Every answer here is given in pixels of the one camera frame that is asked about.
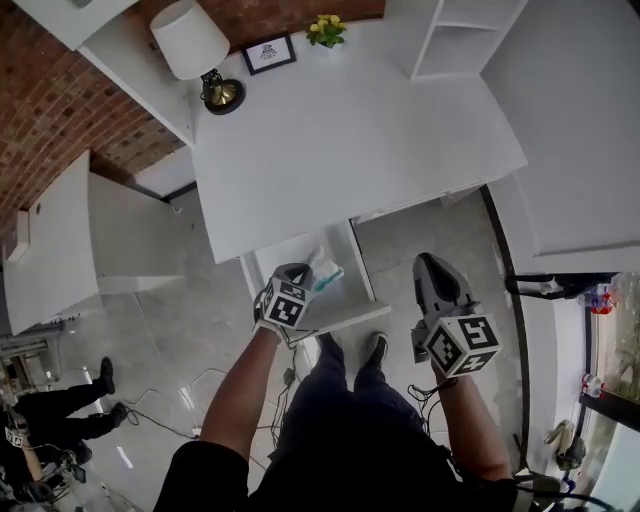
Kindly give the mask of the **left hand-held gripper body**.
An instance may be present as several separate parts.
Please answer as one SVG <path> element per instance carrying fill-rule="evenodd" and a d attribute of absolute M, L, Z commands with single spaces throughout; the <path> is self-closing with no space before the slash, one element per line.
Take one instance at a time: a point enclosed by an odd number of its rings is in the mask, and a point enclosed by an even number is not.
<path fill-rule="evenodd" d="M 314 293 L 288 280 L 271 277 L 254 299 L 254 328 L 276 333 L 295 331 L 314 298 Z"/>

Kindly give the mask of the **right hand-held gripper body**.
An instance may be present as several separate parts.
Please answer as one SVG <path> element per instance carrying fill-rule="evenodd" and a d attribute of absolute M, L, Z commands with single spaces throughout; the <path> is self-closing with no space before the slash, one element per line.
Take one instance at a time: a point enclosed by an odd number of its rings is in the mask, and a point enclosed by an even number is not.
<path fill-rule="evenodd" d="M 478 302 L 425 317 L 411 341 L 415 362 L 431 361 L 445 378 L 478 373 L 500 351 L 495 319 Z"/>

